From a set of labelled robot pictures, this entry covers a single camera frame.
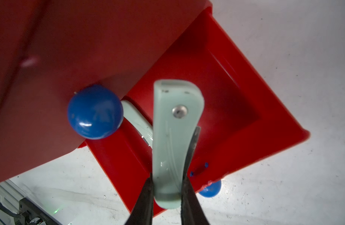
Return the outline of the red drawer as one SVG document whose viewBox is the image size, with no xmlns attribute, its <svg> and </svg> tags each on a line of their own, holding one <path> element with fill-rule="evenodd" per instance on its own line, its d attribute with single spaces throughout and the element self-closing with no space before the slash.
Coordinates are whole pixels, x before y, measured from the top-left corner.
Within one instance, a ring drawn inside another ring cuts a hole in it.
<svg viewBox="0 0 345 225">
<path fill-rule="evenodd" d="M 195 191 L 309 138 L 216 22 L 210 7 L 124 96 L 148 122 L 153 119 L 153 84 L 160 79 L 190 81 L 205 100 L 188 170 Z"/>
<path fill-rule="evenodd" d="M 123 97 L 210 1 L 0 1 L 0 182 L 76 149 L 75 92 Z"/>
</svg>

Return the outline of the red bottom drawer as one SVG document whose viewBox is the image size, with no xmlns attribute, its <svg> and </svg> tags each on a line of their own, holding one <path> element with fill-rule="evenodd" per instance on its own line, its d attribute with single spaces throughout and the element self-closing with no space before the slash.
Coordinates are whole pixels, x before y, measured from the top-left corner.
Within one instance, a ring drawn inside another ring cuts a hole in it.
<svg viewBox="0 0 345 225">
<path fill-rule="evenodd" d="M 124 96 L 148 122 L 153 119 L 153 84 L 160 79 L 190 81 L 205 100 L 188 170 L 195 191 L 309 138 L 216 22 L 210 7 Z"/>
</svg>

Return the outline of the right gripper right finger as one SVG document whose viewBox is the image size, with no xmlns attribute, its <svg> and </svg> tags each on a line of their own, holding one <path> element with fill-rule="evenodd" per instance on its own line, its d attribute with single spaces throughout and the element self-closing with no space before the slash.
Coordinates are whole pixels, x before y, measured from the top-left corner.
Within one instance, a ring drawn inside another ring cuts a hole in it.
<svg viewBox="0 0 345 225">
<path fill-rule="evenodd" d="M 197 199 L 196 193 L 188 178 L 188 169 L 191 164 L 201 128 L 197 126 L 188 146 L 188 151 L 185 159 L 183 179 L 182 179 L 182 200 L 181 200 L 181 219 L 182 225 L 209 225 L 201 205 Z"/>
</svg>

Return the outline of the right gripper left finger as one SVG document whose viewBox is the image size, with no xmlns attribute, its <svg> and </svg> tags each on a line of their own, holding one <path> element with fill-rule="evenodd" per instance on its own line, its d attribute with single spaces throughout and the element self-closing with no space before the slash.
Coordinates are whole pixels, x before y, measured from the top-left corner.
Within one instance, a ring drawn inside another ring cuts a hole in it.
<svg viewBox="0 0 345 225">
<path fill-rule="evenodd" d="M 154 185 L 152 174 L 146 179 L 139 198 L 125 225 L 152 225 Z"/>
</svg>

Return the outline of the blue bottom drawer knob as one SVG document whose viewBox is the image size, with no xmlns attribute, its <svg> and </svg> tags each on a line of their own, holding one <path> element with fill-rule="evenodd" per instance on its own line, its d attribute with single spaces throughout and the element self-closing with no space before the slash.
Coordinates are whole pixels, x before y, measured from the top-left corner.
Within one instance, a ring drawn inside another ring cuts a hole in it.
<svg viewBox="0 0 345 225">
<path fill-rule="evenodd" d="M 199 194 L 206 198 L 212 198 L 219 194 L 221 187 L 222 182 L 221 180 L 219 180 L 217 182 L 212 183 L 209 186 L 206 186 L 203 190 L 199 192 Z"/>
</svg>

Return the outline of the blue drawer knob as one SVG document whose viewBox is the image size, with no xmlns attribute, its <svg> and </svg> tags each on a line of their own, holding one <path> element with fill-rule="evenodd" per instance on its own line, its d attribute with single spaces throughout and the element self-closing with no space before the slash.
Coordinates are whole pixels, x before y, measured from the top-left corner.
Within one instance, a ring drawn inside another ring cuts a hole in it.
<svg viewBox="0 0 345 225">
<path fill-rule="evenodd" d="M 203 190 L 199 192 L 199 194 L 206 198 L 212 198 L 219 194 L 221 187 L 222 182 L 221 180 L 219 180 L 217 182 L 212 183 L 209 186 L 206 186 Z"/>
<path fill-rule="evenodd" d="M 92 85 L 77 92 L 67 109 L 70 126 L 80 136 L 99 140 L 115 133 L 123 122 L 120 99 L 101 85 Z"/>
</svg>

